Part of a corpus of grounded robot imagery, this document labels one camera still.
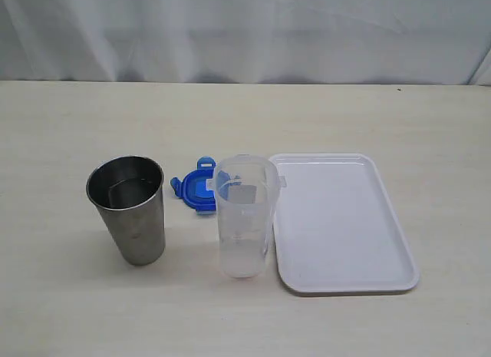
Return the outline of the blue plastic lid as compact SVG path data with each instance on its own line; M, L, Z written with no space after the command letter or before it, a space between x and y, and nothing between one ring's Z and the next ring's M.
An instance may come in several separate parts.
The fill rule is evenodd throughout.
M196 169L188 173L183 180L173 177L170 185L175 195L193 208L198 215L216 215L217 204L213 189L208 190L208 180L213 180L216 162L211 157L205 156L198 159ZM232 179L228 173L219 172L219 193L223 193L225 199L234 197L241 199L239 203L251 203L251 189L243 182L236 182L241 177L235 175Z

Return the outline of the stainless steel cup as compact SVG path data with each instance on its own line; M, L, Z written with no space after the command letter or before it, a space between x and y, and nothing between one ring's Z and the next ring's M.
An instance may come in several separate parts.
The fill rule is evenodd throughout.
M133 266L149 265L165 250L163 182L160 165L142 156L116 157L87 179L87 198Z

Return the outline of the clear plastic container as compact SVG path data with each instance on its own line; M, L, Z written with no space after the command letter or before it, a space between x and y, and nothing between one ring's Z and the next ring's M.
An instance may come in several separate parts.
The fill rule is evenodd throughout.
M276 166L255 155L229 157L216 165L207 188L216 202L222 271L236 279L259 275L282 188Z

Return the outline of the white rectangular plastic tray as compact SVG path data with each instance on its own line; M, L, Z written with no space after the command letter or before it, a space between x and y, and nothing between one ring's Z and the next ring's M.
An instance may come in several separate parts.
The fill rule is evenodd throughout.
M270 157L281 193L278 275L300 296L405 293L420 272L373 160L359 153Z

